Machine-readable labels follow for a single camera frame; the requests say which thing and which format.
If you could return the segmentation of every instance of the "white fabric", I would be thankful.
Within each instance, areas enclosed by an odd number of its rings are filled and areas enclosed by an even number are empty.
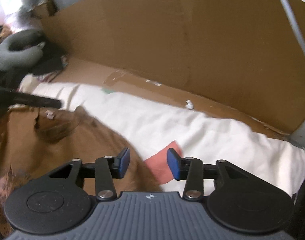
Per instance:
[[[233,119],[211,118],[201,112],[165,105],[96,86],[73,83],[41,83],[34,94],[61,99],[64,109],[82,105],[90,115],[117,131],[137,150],[143,160],[172,141],[184,157],[215,164],[225,159],[261,179],[296,193],[305,177],[305,152],[286,141],[254,133]],[[182,193],[185,181],[162,185],[165,191]],[[204,180],[205,195],[214,190]]]

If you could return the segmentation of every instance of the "brown cardboard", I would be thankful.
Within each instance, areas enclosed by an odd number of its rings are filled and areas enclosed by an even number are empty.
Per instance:
[[[289,2],[305,37],[305,3]],[[42,22],[75,57],[211,98],[285,133],[305,119],[305,57],[279,0],[83,0]]]
[[[103,66],[75,57],[69,57],[68,62],[66,70],[55,77],[53,82],[74,82],[102,86],[113,91],[120,91],[183,108],[189,99],[194,104],[194,110],[204,112],[211,117],[233,118],[242,121],[249,125],[253,131],[265,134],[269,138],[282,140],[286,135],[236,109],[164,84],[155,85],[153,82],[147,82],[147,79],[125,70]]]
[[[48,11],[48,7],[47,7],[47,3],[43,3],[43,4],[40,4],[38,6],[35,6],[33,9],[32,9],[32,15],[41,19],[41,18],[47,18],[49,17],[49,11]]]

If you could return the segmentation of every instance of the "pink fabric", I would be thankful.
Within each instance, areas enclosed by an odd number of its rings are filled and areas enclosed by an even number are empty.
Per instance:
[[[173,141],[160,152],[145,160],[145,164],[148,166],[160,185],[173,180],[172,173],[167,164],[167,150],[169,148],[174,148],[176,152],[182,157],[182,151],[180,147],[176,141]]]

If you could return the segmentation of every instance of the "black circular housing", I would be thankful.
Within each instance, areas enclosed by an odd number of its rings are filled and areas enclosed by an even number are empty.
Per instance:
[[[30,234],[55,234],[79,224],[90,212],[89,195],[70,180],[31,181],[7,199],[5,215],[10,225]]]
[[[230,179],[207,199],[210,215],[229,229],[266,234],[284,228],[293,202],[281,189],[265,181]]]

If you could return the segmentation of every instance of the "cardboard wall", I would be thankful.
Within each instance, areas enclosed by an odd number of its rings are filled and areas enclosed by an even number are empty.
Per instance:
[[[305,3],[289,0],[305,37]],[[286,133],[305,58],[279,0],[83,0],[43,19],[75,57],[216,100]]]

